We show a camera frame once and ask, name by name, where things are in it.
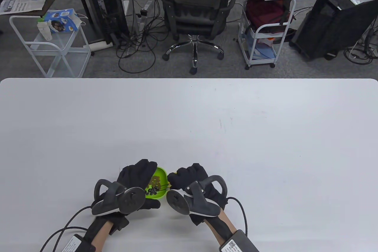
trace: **newspaper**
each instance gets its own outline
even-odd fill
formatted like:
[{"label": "newspaper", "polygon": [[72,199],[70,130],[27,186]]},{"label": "newspaper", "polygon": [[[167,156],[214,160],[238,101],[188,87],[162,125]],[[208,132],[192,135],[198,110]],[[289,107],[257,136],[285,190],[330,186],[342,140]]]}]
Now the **newspaper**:
[{"label": "newspaper", "polygon": [[42,10],[46,0],[4,0],[0,4],[0,14],[16,14]]}]

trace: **white cart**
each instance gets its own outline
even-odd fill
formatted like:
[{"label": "white cart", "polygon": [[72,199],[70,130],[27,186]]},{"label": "white cart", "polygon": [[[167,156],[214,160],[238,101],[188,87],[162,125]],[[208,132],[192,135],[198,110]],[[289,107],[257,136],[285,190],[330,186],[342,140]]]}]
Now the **white cart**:
[{"label": "white cart", "polygon": [[[11,16],[9,22],[45,78],[81,78],[83,76],[91,50],[81,26],[76,32],[53,33],[51,41],[45,40],[40,32],[34,41],[25,41],[14,24],[16,18],[35,18],[35,28],[38,30],[37,20],[40,17]],[[81,33],[85,45],[82,48],[73,48],[71,46],[78,33]],[[55,56],[47,73],[36,56]]]},{"label": "white cart", "polygon": [[[251,65],[259,65],[259,64],[270,64],[270,67],[274,68],[276,66],[278,57],[280,55],[282,46],[284,44],[287,31],[289,30],[289,25],[290,25],[291,20],[293,18],[293,13],[294,13],[295,6],[296,6],[296,0],[291,0],[289,20],[287,22],[283,23],[283,26],[286,26],[284,32],[279,32],[279,33],[262,33],[261,32],[261,30],[263,28],[277,27],[277,26],[280,25],[279,23],[262,25],[261,27],[259,27],[256,30],[256,32],[254,32],[252,29],[248,30],[249,38],[252,37],[252,39],[253,39],[251,51],[245,50],[245,46],[246,46],[247,43],[244,44],[244,46],[243,46],[243,43],[246,42],[246,40],[247,40],[246,39],[247,35],[244,34],[245,30],[246,30],[246,28],[248,28],[250,26],[250,22],[248,21],[247,16],[245,14],[245,6],[246,6],[246,2],[243,5],[243,11],[242,11],[240,24],[239,24],[239,34],[238,34],[238,42],[239,42],[240,48],[242,50],[242,53],[243,53],[243,56],[244,56],[244,59],[245,59],[245,62],[246,62],[245,69],[249,70]],[[275,51],[274,45],[272,45],[270,47],[272,49],[273,54],[274,54],[274,58],[269,58],[269,59],[256,59],[256,58],[254,58],[256,43],[257,43],[258,39],[260,39],[260,38],[282,38],[281,43],[280,43],[279,48],[278,48],[278,52]]]}]

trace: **red bag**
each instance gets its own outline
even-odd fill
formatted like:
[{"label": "red bag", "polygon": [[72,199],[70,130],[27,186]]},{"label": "red bag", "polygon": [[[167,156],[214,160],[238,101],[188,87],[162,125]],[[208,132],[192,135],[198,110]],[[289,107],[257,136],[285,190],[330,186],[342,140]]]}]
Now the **red bag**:
[{"label": "red bag", "polygon": [[283,0],[247,0],[245,14],[251,23],[245,34],[250,28],[256,31],[264,24],[280,23],[281,26],[265,27],[260,31],[260,33],[278,33],[285,31],[286,26],[283,23],[289,20],[290,10],[285,7]]}]

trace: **chair base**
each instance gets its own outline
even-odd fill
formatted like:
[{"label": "chair base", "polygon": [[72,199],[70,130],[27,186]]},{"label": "chair base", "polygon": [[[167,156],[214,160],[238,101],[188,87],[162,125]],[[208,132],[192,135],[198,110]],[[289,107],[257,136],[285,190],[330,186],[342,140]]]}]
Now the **chair base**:
[{"label": "chair base", "polygon": [[193,46],[193,67],[190,69],[190,73],[192,75],[197,74],[198,44],[205,44],[205,45],[208,45],[208,46],[211,46],[211,47],[217,49],[219,51],[219,54],[218,54],[217,58],[219,60],[223,60],[223,58],[224,58],[224,51],[223,51],[223,49],[220,46],[218,46],[218,45],[216,45],[216,44],[214,44],[212,42],[209,42],[209,41],[200,40],[197,35],[189,35],[189,40],[188,41],[172,45],[170,47],[170,49],[165,54],[163,54],[163,56],[162,56],[163,60],[168,61],[169,60],[169,54],[173,50],[175,50],[175,49],[177,49],[177,48],[179,48],[181,46],[185,46],[185,45],[189,45],[189,44],[192,44],[192,46]]}]

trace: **forearm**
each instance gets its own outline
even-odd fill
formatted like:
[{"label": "forearm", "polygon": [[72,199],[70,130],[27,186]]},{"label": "forearm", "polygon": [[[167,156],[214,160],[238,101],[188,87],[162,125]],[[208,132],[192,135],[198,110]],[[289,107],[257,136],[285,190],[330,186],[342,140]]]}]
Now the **forearm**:
[{"label": "forearm", "polygon": [[101,252],[104,247],[105,240],[109,236],[109,232],[112,229],[113,224],[110,221],[107,221],[104,226],[100,229],[97,235],[92,241],[92,245],[96,247],[96,252]]},{"label": "forearm", "polygon": [[[224,213],[224,211],[221,209],[220,211],[220,214],[219,214],[219,219],[222,220],[227,226],[228,228],[230,229],[231,233],[234,234],[237,229],[235,228],[235,226],[232,224],[232,222],[230,221],[230,219],[226,216],[226,214]],[[209,224],[209,222],[207,220],[205,220],[205,223],[208,225],[208,227],[211,229],[212,233],[214,234],[215,238],[217,239],[219,245],[223,245],[227,239],[223,239],[217,232],[216,230],[213,228],[212,225]]]}]

